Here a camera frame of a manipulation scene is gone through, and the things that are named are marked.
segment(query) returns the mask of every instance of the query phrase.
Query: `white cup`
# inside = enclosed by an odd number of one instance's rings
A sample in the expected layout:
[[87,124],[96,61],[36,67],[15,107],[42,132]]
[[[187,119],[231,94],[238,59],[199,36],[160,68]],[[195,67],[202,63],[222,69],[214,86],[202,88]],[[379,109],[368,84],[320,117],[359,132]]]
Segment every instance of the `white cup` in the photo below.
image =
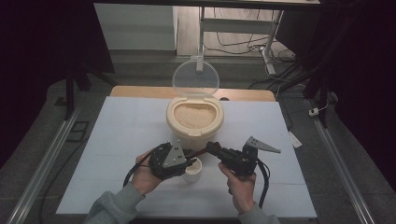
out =
[[202,163],[196,157],[192,158],[192,160],[193,159],[196,159],[197,161],[187,167],[186,173],[183,175],[183,178],[189,183],[195,183],[199,177],[201,177]]

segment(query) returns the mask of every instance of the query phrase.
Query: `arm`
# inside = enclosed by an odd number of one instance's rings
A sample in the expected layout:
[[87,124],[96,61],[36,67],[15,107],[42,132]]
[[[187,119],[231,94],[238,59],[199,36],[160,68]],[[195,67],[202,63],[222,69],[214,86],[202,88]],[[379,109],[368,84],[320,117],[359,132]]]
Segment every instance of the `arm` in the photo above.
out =
[[275,216],[267,216],[253,200],[256,174],[235,176],[224,164],[219,163],[220,170],[227,176],[227,185],[233,194],[233,206],[238,210],[242,224],[279,224]]
[[[136,158],[136,163],[141,161],[149,152]],[[148,167],[149,159],[145,160],[140,166],[130,184],[126,185],[120,192],[113,194],[109,191],[105,192],[97,199],[90,213],[87,215],[84,223],[128,223],[133,220],[136,215],[136,206],[147,193],[152,192],[162,182],[154,176]]]

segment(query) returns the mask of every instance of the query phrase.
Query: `wall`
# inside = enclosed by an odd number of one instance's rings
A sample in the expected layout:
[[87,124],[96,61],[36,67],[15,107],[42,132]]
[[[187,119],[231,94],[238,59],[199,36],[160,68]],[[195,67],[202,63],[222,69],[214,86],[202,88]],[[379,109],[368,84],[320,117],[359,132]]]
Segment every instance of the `wall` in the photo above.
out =
[[176,7],[94,5],[109,49],[176,49]]

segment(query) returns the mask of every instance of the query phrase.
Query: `toilet lid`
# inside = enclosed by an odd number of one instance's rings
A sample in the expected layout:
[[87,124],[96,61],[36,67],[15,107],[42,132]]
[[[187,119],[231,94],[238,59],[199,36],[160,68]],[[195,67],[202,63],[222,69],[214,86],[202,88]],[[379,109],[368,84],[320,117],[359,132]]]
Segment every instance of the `toilet lid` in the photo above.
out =
[[180,95],[212,95],[219,89],[219,74],[207,62],[190,60],[177,68],[172,85]]

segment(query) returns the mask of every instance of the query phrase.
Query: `white tabletop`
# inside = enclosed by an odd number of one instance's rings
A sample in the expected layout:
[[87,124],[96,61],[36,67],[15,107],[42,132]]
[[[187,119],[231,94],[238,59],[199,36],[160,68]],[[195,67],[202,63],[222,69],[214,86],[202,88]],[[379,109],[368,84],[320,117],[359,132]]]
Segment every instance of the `white tabletop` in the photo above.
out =
[[[69,183],[57,214],[86,214],[106,190],[117,193],[136,156],[161,143],[173,141],[165,111],[170,100],[107,97],[90,140]],[[242,149],[255,138],[282,150],[260,151],[271,169],[263,210],[278,217],[316,217],[278,103],[221,102],[224,123],[213,141]],[[211,155],[200,157],[201,178],[188,184],[180,176],[165,180],[147,195],[137,210],[141,217],[236,217],[226,177]],[[260,199],[263,178],[257,168],[255,200]]]

